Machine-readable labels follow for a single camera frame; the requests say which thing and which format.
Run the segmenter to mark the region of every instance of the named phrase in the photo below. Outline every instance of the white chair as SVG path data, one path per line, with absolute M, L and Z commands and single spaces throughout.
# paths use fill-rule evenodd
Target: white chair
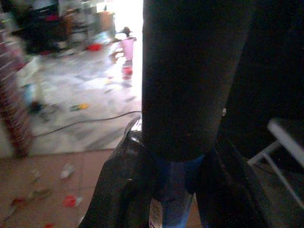
M 283 146 L 304 168 L 304 121 L 272 119 L 267 127 L 276 138 L 276 141 L 251 158 L 248 161 L 248 164 L 252 166 L 265 158 L 287 190 L 293 196 L 294 200 L 302 209 L 304 209 L 303 201 L 294 191 L 292 186 L 282 174 L 281 170 L 270 157 L 271 152 L 278 149 L 280 146 Z

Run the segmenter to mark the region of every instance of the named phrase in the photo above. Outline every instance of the white label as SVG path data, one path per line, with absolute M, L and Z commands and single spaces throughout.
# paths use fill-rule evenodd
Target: white label
M 162 204 L 156 199 L 150 204 L 149 228 L 162 228 Z

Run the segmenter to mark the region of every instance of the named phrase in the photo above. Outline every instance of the black electrical cable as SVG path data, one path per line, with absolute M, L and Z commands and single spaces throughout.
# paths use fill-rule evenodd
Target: black electrical cable
M 50 131 L 50 132 L 46 132 L 46 133 L 42 133 L 42 134 L 39 134 L 39 135 L 35 135 L 34 137 L 38 138 L 38 137 L 46 136 L 46 135 L 52 134 L 54 132 L 61 131 L 63 129 L 66 129 L 66 128 L 70 127 L 70 126 L 73 126 L 73 125 L 76 125 L 76 124 L 79 124 L 79 123 L 82 124 L 82 123 L 93 123 L 93 122 L 99 122 L 99 121 L 113 120 L 113 119 L 117 119 L 117 118 L 120 118 L 120 117 L 125 116 L 125 115 L 129 115 L 129 114 L 132 114 L 132 113 L 141 113 L 141 111 L 131 111 L 131 112 L 128 112 L 128 113 L 124 113 L 124 114 L 121 114 L 121 115 L 118 115 L 118 116 L 114 116 L 114 117 L 110 117 L 110 118 L 105 118 L 105 119 L 83 120 L 83 121 L 71 123 L 71 124 L 69 124 L 67 126 L 60 127 L 58 129 L 55 129 L 55 130 Z

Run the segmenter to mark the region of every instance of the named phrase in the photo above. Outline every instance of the scattered debris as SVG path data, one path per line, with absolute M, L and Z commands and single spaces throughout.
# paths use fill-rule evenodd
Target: scattered debris
M 79 56 L 81 56 L 81 55 L 83 55 L 85 52 L 86 52 L 86 51 L 79 51 L 77 54 L 78 54 Z
M 74 165 L 72 165 L 70 163 L 66 164 L 62 169 L 60 178 L 61 179 L 68 178 L 75 170 L 76 170 L 76 168 L 74 167 Z
M 51 189 L 43 188 L 30 192 L 27 197 L 16 197 L 10 204 L 8 214 L 4 218 L 4 223 L 19 209 L 25 208 L 31 201 L 35 199 L 44 199 L 52 194 Z
M 95 36 L 94 42 L 97 44 L 108 45 L 112 42 L 111 35 L 108 31 L 101 32 Z
M 80 105 L 74 105 L 74 106 L 70 107 L 70 111 L 73 112 L 73 111 L 84 110 L 84 109 L 87 109 L 89 107 L 90 107 L 89 104 L 83 103 L 83 104 L 80 104 Z
M 132 68 L 131 67 L 124 67 L 123 68 L 123 74 L 124 75 L 131 75 L 131 74 L 133 74 L 133 70 L 132 70 Z
M 76 198 L 75 196 L 68 195 L 63 200 L 63 206 L 68 207 L 68 208 L 76 208 L 79 206 L 79 204 L 82 202 L 82 200 L 83 200 L 82 197 Z
M 34 180 L 32 183 L 38 181 L 38 179 L 41 177 L 41 173 L 36 169 L 32 170 L 31 173 L 34 175 Z
M 39 113 L 43 109 L 43 104 L 38 101 L 33 101 L 30 105 L 30 110 L 32 113 Z
M 52 54 L 52 52 L 49 51 L 49 50 L 47 50 L 47 51 L 41 51 L 41 52 L 40 52 L 40 55 L 41 55 L 41 56 L 47 56 L 47 55 L 49 55 L 49 54 Z
M 61 51 L 59 54 L 57 54 L 57 57 L 66 57 L 73 55 L 75 53 L 74 49 L 68 49 L 66 51 Z
M 107 91 L 105 91 L 105 94 L 107 94 L 107 93 L 109 93 L 111 91 L 113 91 L 113 89 L 108 89 Z
M 27 197 L 27 201 L 31 201 L 34 199 L 45 199 L 49 197 L 53 193 L 52 189 L 42 188 L 38 190 L 31 191 Z
M 43 123 L 48 123 L 50 121 L 55 121 L 57 117 L 57 109 L 53 105 L 45 105 L 43 109 L 39 112 L 39 117 Z
M 85 216 L 81 217 L 79 220 L 79 224 L 82 222 L 82 220 L 84 220 Z
M 44 228 L 55 228 L 55 224 L 54 224 L 54 223 L 46 224 L 46 225 L 44 226 Z
M 54 67 L 56 64 L 57 63 L 45 63 L 40 67 L 40 69 L 41 70 L 50 69 L 50 68 Z
M 131 78 L 132 78 L 132 77 L 131 77 L 130 75 L 124 75 L 124 76 L 123 76 L 123 79 L 124 79 L 124 80 L 130 80 Z
M 99 51 L 101 50 L 101 48 L 102 48 L 101 44 L 91 44 L 87 47 L 89 51 Z
M 66 41 L 62 41 L 62 42 L 57 42 L 57 45 L 60 49 L 65 49 L 67 48 L 67 42 Z
M 223 109 L 223 112 L 222 112 L 222 117 L 224 117 L 226 114 L 227 114 L 227 109 L 224 108 L 224 109 Z
M 110 78 L 107 78 L 107 80 L 105 81 L 106 84 L 110 84 L 112 81 Z

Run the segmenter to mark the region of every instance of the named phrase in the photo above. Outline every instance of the black pipe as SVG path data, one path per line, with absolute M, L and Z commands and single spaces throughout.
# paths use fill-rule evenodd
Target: black pipe
M 215 140 L 254 0 L 145 0 L 143 144 L 169 161 Z

